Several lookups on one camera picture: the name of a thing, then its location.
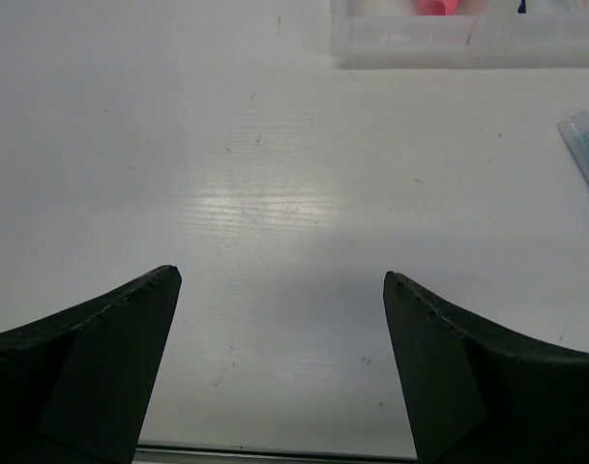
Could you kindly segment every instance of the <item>stain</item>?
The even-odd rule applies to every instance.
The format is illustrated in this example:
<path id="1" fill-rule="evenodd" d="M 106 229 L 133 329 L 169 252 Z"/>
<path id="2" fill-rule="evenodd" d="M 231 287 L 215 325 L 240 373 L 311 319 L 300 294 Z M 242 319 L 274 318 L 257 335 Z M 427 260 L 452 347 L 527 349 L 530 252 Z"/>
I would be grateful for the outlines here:
<path id="1" fill-rule="evenodd" d="M 221 373 L 221 375 L 217 379 L 217 382 L 215 382 L 215 387 L 218 387 L 222 383 L 223 377 L 225 377 L 225 372 L 227 372 L 227 367 L 223 370 L 223 372 Z"/>

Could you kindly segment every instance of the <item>table surface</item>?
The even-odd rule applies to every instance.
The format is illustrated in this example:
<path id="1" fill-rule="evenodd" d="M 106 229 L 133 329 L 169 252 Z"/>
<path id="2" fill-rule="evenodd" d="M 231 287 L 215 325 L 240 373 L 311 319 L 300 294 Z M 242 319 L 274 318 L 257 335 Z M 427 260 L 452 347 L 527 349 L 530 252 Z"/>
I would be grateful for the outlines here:
<path id="1" fill-rule="evenodd" d="M 589 351 L 589 70 L 345 71 L 328 2 L 0 0 L 0 331 L 160 264 L 142 439 L 413 456 L 394 270 Z"/>

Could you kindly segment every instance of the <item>translucent plastic bin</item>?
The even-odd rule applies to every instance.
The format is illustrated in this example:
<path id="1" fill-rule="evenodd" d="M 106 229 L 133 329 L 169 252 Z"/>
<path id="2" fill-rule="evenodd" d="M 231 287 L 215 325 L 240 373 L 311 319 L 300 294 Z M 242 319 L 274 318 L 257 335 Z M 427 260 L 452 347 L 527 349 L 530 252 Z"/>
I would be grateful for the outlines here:
<path id="1" fill-rule="evenodd" d="M 415 0 L 331 0 L 344 68 L 589 67 L 589 0 L 462 0 L 417 15 Z"/>

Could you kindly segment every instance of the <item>white table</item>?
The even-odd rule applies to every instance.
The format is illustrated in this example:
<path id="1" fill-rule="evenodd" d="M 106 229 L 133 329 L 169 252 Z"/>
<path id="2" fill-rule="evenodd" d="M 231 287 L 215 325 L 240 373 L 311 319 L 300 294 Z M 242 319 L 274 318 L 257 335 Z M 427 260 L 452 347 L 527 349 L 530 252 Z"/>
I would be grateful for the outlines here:
<path id="1" fill-rule="evenodd" d="M 413 456 L 396 270 L 589 351 L 589 71 L 333 69 L 328 2 L 0 0 L 0 331 L 160 264 L 146 440 Z"/>

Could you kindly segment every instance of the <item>pink plastic item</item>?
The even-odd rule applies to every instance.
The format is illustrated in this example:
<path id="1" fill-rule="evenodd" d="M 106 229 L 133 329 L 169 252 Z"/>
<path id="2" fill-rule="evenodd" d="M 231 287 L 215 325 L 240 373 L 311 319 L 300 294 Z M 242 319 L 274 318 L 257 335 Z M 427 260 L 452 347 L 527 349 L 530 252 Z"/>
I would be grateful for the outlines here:
<path id="1" fill-rule="evenodd" d="M 454 15 L 459 0 L 417 0 L 419 15 Z"/>

